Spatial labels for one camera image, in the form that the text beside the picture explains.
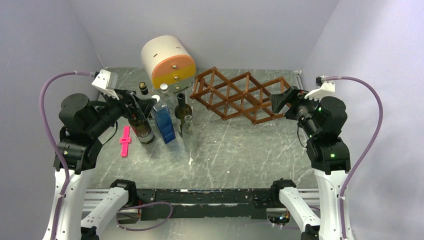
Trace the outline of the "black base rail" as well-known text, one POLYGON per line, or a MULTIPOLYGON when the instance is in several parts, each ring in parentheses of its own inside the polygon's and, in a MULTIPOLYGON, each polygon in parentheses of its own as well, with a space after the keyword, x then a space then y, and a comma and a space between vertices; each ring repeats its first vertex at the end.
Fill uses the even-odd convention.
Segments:
POLYGON ((119 217, 141 221, 201 218, 238 218, 252 220, 289 218, 270 188, 171 189, 140 188, 141 209, 122 209, 119 217))

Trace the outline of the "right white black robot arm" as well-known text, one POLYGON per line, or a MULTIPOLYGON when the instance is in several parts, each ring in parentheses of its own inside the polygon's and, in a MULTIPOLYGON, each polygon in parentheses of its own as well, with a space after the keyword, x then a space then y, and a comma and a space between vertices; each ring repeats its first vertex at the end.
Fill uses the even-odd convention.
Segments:
POLYGON ((270 187, 270 202, 284 206, 301 231, 302 240, 339 240, 342 238, 342 210, 338 202, 341 187, 351 170, 350 152, 340 138, 347 120, 346 105, 333 96, 319 100, 307 97, 307 91, 290 87, 271 94, 274 113, 285 105, 285 118, 294 120, 307 135, 306 153, 314 171, 319 190, 320 215, 317 216, 302 199, 290 179, 275 180, 270 187))

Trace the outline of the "small black gold-capped bottle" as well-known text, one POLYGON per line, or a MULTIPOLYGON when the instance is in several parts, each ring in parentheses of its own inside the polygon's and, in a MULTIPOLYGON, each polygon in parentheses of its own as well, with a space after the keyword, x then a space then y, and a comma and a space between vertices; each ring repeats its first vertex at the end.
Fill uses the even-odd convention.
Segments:
POLYGON ((143 81, 140 82, 138 84, 138 88, 139 88, 140 93, 143 96, 147 96, 149 94, 149 89, 148 89, 148 86, 147 86, 147 84, 145 82, 143 82, 143 81))

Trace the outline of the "dark wine bottle red label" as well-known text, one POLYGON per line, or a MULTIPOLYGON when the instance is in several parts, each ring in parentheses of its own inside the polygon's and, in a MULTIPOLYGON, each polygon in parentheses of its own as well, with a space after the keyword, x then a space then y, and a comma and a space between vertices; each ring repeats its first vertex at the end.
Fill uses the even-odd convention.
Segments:
POLYGON ((154 132, 148 120, 143 120, 132 114, 128 123, 141 144, 148 145, 155 140, 154 132))

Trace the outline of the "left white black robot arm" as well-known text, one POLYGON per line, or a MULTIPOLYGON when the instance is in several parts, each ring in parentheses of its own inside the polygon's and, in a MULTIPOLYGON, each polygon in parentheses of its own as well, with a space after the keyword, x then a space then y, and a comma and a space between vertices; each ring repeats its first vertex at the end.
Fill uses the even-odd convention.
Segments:
POLYGON ((139 98, 131 90, 118 90, 117 98, 105 101, 90 100, 82 93, 62 101, 59 119, 63 127, 59 143, 53 144, 55 196, 44 239, 97 240, 120 208, 139 203, 135 183, 118 179, 106 200, 82 219, 88 183, 103 147, 99 137, 119 118, 146 121, 156 102, 139 98))

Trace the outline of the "clear bottle white cap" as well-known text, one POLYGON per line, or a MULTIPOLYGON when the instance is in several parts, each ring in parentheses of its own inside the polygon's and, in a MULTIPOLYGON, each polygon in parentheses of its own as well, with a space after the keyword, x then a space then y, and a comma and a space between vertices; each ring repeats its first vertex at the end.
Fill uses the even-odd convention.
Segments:
POLYGON ((166 83, 162 83, 160 85, 160 91, 162 94, 163 101, 172 108, 175 108, 177 105, 177 100, 175 95, 170 92, 169 86, 166 83))

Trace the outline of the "cream orange cylindrical container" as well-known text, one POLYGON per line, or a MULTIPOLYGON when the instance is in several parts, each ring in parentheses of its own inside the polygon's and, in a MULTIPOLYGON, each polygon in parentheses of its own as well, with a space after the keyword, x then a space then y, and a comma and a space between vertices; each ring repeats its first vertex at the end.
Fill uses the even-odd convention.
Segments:
POLYGON ((190 87, 194 83, 196 64, 182 43, 172 35, 149 40, 140 52, 141 64, 154 89, 168 85, 171 93, 190 87))

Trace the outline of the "brown wooden wine rack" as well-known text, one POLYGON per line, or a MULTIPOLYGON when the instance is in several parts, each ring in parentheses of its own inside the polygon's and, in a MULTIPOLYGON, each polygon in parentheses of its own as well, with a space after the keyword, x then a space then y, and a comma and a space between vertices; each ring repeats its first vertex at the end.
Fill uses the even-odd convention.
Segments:
POLYGON ((261 83, 249 71, 226 77, 218 68, 212 67, 195 77, 190 98, 222 120, 243 116, 258 125, 285 116, 283 111, 273 112, 270 96, 282 93, 290 86, 283 76, 261 83))

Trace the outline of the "green wine bottle white label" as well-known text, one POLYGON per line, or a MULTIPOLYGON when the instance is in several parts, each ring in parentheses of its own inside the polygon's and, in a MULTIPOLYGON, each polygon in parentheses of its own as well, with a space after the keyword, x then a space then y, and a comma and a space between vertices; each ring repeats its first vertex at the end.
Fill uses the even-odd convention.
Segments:
POLYGON ((182 136, 182 129, 185 123, 185 116, 193 115, 192 108, 186 103, 186 96, 183 92, 177 94, 177 106, 174 109, 174 115, 176 117, 177 129, 180 136, 182 136))

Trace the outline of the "pink plastic tool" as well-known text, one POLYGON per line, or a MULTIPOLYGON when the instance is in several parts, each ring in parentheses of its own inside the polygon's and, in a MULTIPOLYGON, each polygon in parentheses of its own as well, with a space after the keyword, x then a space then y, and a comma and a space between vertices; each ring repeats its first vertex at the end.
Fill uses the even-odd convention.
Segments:
POLYGON ((132 141, 131 136, 130 136, 130 130, 131 129, 130 129, 129 125, 124 126, 122 137, 119 140, 119 142, 121 144, 120 156, 122 158, 126 158, 128 156, 128 153, 129 153, 129 145, 132 141))

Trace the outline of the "clear glass bottle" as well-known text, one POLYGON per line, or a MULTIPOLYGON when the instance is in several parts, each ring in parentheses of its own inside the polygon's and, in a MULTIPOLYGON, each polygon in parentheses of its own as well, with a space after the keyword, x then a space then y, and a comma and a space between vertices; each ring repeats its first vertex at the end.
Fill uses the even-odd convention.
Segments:
POLYGON ((198 147, 198 131, 193 122, 192 115, 188 114, 184 117, 184 124, 181 132, 185 149, 188 152, 194 152, 198 147))

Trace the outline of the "blue square bottle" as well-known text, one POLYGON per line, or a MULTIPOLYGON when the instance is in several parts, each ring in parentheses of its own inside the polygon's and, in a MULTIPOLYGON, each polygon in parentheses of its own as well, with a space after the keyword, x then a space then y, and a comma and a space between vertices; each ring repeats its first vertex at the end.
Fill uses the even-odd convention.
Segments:
POLYGON ((158 94, 151 97, 156 100, 152 111, 157 128, 164 143, 168 144, 176 138, 168 105, 158 94))

